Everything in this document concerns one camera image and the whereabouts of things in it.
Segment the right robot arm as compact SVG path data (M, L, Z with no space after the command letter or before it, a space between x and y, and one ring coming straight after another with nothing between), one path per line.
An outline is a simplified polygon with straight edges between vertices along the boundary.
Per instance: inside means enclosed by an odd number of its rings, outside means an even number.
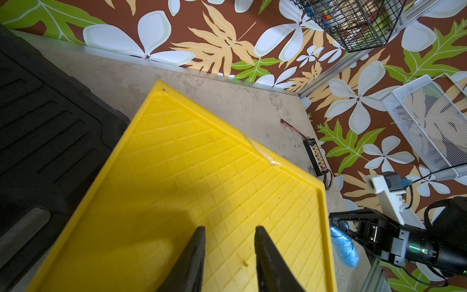
M330 223L355 240L371 255L393 266L420 263L444 277L467 274L467 200L437 201L424 212L442 208L424 228L401 225L377 210L333 212Z

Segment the blue trash bag roll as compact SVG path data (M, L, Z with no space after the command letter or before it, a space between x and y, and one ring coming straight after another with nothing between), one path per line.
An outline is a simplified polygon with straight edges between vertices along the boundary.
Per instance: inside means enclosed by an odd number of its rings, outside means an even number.
M356 268L359 264L359 254L353 240L335 226L330 226L330 234L333 249L340 261L350 268Z

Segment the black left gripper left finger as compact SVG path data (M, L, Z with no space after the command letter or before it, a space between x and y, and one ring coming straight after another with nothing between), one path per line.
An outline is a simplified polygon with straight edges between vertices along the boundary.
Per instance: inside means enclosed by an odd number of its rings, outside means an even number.
M198 226L157 292L201 292L205 255L206 229Z

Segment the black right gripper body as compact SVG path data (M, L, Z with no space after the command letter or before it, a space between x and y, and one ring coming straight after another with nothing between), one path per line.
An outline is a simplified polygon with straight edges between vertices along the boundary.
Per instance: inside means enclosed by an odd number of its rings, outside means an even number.
M388 219L361 221L359 242L367 253L394 266L433 264L438 259L438 246L427 230Z

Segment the yellow plastic drawer cabinet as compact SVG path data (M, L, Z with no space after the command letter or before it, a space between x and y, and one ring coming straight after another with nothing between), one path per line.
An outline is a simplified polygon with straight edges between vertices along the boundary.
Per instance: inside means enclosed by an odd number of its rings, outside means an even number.
M258 226L300 288L337 289L323 182L157 82L29 291L154 292L200 226L206 292L258 289Z

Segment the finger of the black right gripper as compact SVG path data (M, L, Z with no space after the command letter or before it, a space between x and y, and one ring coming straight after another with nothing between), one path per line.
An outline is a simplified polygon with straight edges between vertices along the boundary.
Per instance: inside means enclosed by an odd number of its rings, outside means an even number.
M332 212L329 214L330 223L339 228L346 227L349 221L372 221L378 222L383 217L383 214L377 210L364 208L345 212Z

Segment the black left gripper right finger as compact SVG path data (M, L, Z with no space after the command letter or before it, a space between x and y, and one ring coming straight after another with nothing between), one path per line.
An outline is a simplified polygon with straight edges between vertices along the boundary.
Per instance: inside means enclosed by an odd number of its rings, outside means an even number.
M260 292L304 292L263 226L254 237L257 282Z

